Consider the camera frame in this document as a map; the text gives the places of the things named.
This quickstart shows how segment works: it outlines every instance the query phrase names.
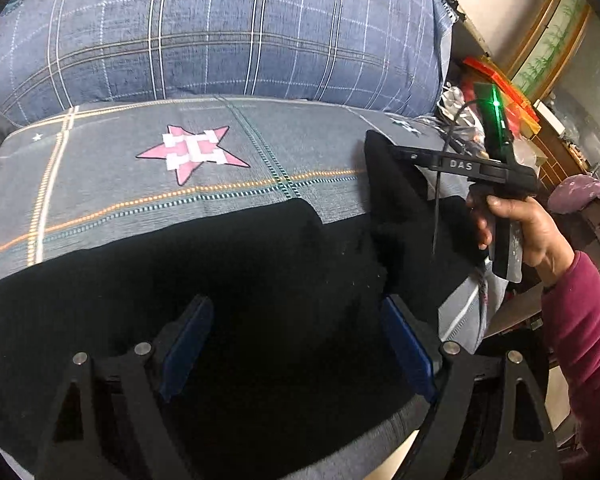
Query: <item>pink star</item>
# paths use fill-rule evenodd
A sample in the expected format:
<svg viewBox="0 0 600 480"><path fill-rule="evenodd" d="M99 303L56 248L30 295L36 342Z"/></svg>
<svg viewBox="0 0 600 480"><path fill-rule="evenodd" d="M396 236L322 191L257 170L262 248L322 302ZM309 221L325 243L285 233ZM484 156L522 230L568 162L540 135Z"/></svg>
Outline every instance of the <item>pink star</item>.
<svg viewBox="0 0 600 480"><path fill-rule="evenodd" d="M203 162L229 164L248 168L249 165L218 146L228 126L205 130L201 134L191 134L180 126L167 126L168 133L162 134L162 144L158 144L137 158L163 158L167 162L167 170L175 170L179 186L183 186L191 173Z"/></svg>

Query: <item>wooden cabinet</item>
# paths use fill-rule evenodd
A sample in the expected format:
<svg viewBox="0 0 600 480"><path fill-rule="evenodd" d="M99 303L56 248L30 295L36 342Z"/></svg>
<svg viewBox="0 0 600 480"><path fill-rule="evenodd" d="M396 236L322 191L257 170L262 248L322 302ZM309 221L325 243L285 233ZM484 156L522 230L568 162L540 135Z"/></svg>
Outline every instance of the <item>wooden cabinet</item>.
<svg viewBox="0 0 600 480"><path fill-rule="evenodd" d="M540 117L540 132L532 139L547 156L547 161L540 168L540 181L544 188L551 192L565 178L586 172L576 156L567 145L560 140L551 125Z"/></svg>

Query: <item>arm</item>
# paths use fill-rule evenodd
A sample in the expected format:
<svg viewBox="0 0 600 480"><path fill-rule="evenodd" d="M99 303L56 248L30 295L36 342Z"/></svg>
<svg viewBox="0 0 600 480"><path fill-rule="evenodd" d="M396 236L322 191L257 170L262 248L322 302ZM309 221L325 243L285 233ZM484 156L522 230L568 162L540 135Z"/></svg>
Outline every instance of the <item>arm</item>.
<svg viewBox="0 0 600 480"><path fill-rule="evenodd" d="M472 199L468 205L473 206ZM523 261L535 267L544 286L542 319L569 384L571 409L582 425L586 450L600 448L600 274L589 257L574 253L551 218L534 199L525 202L487 198L494 215L518 220L523 231ZM478 243L491 243L479 208L474 213Z"/></svg>
<svg viewBox="0 0 600 480"><path fill-rule="evenodd" d="M600 445L600 274L589 257L573 263L542 297L547 344L569 383L571 409L582 424L582 443Z"/></svg>

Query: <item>purple cloth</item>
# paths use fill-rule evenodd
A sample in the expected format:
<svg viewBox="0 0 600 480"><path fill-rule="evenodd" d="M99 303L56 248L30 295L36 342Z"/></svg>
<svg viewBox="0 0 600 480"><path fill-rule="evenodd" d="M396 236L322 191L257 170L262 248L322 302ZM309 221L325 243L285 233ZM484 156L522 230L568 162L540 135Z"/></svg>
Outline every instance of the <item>purple cloth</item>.
<svg viewBox="0 0 600 480"><path fill-rule="evenodd" d="M547 208L554 213L573 213L596 198L600 199L598 179L589 175L568 176L551 193Z"/></svg>

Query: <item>handheld device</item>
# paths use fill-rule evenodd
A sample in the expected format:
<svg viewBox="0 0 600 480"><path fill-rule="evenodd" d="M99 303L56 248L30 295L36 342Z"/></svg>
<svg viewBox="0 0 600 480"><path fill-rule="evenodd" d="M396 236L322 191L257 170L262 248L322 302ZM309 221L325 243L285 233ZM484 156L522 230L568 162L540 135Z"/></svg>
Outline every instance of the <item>handheld device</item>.
<svg viewBox="0 0 600 480"><path fill-rule="evenodd" d="M474 102L482 116L484 147L489 155L488 159L448 153L447 142L442 152L392 146L393 156L397 160L404 160L439 173L466 176L470 182L475 182L470 190L478 200L485 200L489 194L517 200L534 196L538 189L538 178L532 168L516 161L513 134L509 130L500 89L496 85L487 83L476 83L474 89L476 95ZM519 283L522 280L520 223L506 218L496 218L489 213L486 206L484 210L493 233L493 241L489 246L493 273L510 282Z"/></svg>

